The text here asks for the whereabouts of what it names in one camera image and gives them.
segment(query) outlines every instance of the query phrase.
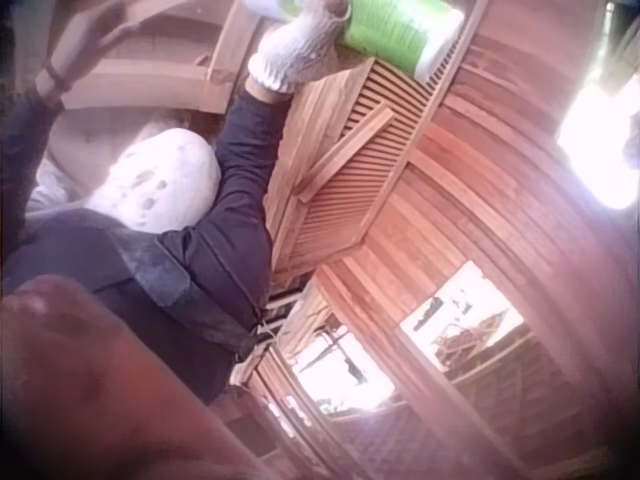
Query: bracelet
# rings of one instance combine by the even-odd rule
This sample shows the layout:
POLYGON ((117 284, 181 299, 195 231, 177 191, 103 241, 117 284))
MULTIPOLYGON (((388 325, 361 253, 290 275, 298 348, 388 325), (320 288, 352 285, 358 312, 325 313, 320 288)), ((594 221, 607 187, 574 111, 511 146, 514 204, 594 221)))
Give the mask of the bracelet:
POLYGON ((56 69, 53 68, 53 65, 51 65, 51 60, 47 60, 47 62, 44 64, 44 69, 51 77, 51 80, 53 80, 53 83, 55 83, 56 88, 58 88, 62 92, 68 92, 71 90, 71 85, 69 85, 69 83, 60 76, 56 69))

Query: plastic bottle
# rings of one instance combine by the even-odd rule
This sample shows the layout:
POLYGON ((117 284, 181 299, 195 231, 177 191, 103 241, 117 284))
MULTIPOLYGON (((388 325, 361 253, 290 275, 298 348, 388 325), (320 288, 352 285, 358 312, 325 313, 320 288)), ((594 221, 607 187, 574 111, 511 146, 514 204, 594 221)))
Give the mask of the plastic bottle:
MULTIPOLYGON (((300 0, 244 0, 253 11, 288 22, 300 0)), ((464 14, 442 0, 350 0, 352 14, 342 42, 426 82, 464 23, 464 14)))

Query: dark strap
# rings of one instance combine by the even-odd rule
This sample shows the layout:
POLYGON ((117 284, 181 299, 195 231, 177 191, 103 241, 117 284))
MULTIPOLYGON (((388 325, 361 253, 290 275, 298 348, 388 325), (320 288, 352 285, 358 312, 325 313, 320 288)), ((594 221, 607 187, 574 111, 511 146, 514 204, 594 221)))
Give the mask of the dark strap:
POLYGON ((199 337, 235 353, 237 361, 249 357, 256 337, 193 283, 156 235, 124 228, 110 235, 133 277, 156 305, 199 337))
POLYGON ((71 90, 71 85, 67 82, 62 76, 57 72, 53 65, 51 65, 51 60, 47 60, 44 64, 44 69, 53 80, 53 83, 56 84, 58 90, 62 92, 68 92, 71 90))

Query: knit glove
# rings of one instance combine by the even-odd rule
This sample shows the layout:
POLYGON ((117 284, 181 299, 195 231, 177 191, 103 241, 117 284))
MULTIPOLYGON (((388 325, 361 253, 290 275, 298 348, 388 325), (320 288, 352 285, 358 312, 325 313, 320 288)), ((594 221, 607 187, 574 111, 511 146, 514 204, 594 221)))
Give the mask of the knit glove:
POLYGON ((306 0, 297 19, 262 39, 248 66, 260 85, 293 93, 301 84, 352 68, 362 60, 335 44, 351 16, 351 6, 345 5, 345 15, 338 17, 327 5, 327 0, 306 0))

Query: wooden wall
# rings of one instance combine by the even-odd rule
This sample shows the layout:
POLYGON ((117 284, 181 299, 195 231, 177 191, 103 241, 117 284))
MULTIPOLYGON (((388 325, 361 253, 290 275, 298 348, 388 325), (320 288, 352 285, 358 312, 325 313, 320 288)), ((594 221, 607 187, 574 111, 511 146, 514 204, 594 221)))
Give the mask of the wooden wall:
POLYGON ((458 408, 473 427, 467 439, 494 432, 416 361, 397 326, 469 260, 525 317, 593 419, 622 414, 633 398, 636 227, 597 203, 554 140, 603 7, 492 0, 363 249, 316 274, 340 321, 421 418, 454 425, 460 419, 444 417, 458 408), (458 407, 439 404, 447 395, 458 407))

